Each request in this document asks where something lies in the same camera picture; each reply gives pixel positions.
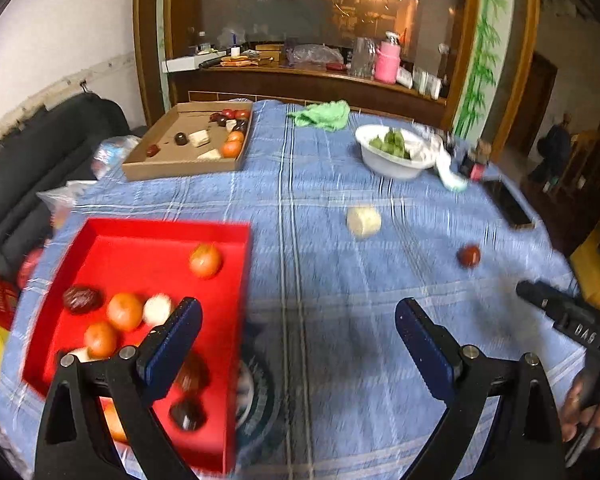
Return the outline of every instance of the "table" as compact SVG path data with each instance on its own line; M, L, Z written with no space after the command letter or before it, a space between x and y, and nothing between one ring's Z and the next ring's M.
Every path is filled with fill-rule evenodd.
M2 364L0 425L30 466L43 399L20 379L28 335L89 216L251 223L235 478L399 478L443 413L395 330L395 305L407 296L460 344L499 358L538 354L562 402L583 351L514 287L542 278L567 289L573 276L520 193L533 231L510 230L477 185L455 194L433 173L399 182L364 166L358 126L413 124L355 113L345 130L327 133L295 127L286 117L295 108L254 105L242 171L128 183L117 168L80 200L24 290ZM367 240L346 227L347 207L359 204L382 215L382 229ZM482 261L464 270L455 254L469 242L481 245ZM489 399L462 474L479 456L495 407ZM140 476L133 454L120 451Z

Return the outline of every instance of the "metal screw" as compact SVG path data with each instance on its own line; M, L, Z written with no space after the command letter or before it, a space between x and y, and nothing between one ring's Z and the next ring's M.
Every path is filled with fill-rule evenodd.
M67 354L62 359L60 359L60 364L64 368L67 368L68 366L71 366L72 364L74 364L74 361L75 361L74 355L73 354Z
M469 359L475 359L480 355L480 350L478 350L477 346L466 345L462 347L462 355L464 357L468 357Z
M531 352L529 352L528 354L525 354L525 361L526 361L526 364L531 365L531 366L537 366L540 364L540 359L538 358L538 356Z
M131 359L134 355L136 355L136 347L135 346L125 346L120 351L119 355L123 359Z

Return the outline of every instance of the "blue gripper pad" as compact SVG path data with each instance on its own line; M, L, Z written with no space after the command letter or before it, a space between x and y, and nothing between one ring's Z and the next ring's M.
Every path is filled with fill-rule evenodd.
M444 327L433 324L413 298L405 298L395 307L395 327L431 395L448 405L462 371L458 343Z
M201 328L200 302L184 298L166 323L144 338L136 366L144 382L142 400L146 404L166 396Z

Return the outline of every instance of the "person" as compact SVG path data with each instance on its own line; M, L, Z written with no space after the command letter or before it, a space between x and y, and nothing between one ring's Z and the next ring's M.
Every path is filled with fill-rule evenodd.
M558 183L571 156L571 135L568 130L570 123L571 115L566 112L562 122L554 124L546 137L538 140L538 153L543 160L529 173L529 180L538 184L549 182L551 186Z
M580 394L582 392L582 376L576 375L569 389L564 404L558 412L562 440L569 442L576 436L578 423L591 424L595 433L589 441L589 449L600 448L600 405L591 406L585 410L580 409Z

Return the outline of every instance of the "wooden door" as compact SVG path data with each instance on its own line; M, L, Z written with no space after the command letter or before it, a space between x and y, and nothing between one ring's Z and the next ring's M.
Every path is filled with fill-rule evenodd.
M557 73L558 69L553 63L534 53L525 92L507 137L506 145L509 148L523 155L529 154L549 104Z

